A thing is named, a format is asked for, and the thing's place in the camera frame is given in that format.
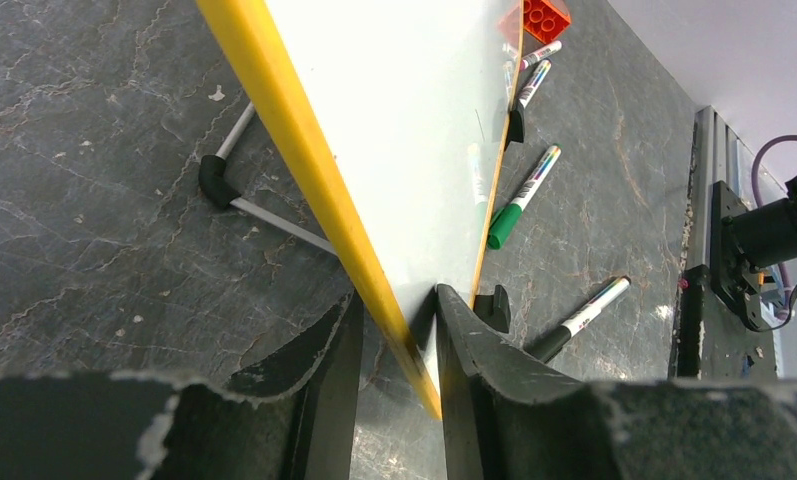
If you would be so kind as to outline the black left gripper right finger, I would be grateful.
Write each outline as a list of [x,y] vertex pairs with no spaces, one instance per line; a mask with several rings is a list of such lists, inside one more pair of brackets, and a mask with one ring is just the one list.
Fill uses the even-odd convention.
[[797,381],[580,381],[436,288],[451,479],[797,479]]

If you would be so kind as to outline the yellow framed whiteboard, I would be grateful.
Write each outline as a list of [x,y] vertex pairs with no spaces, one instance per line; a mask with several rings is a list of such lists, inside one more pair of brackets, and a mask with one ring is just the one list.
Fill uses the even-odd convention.
[[434,289],[477,291],[522,55],[518,1],[199,9],[420,401]]

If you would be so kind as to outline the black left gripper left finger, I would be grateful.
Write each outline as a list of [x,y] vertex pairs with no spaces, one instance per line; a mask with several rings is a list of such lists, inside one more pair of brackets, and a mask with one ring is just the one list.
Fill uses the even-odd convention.
[[223,384],[189,371],[0,375],[0,479],[345,479],[364,306]]

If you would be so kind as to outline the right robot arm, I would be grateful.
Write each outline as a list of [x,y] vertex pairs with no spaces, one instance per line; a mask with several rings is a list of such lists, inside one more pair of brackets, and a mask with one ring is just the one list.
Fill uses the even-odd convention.
[[772,329],[760,311],[759,274],[797,258],[797,176],[787,187],[785,198],[754,210],[725,182],[711,187],[711,289],[752,332]]

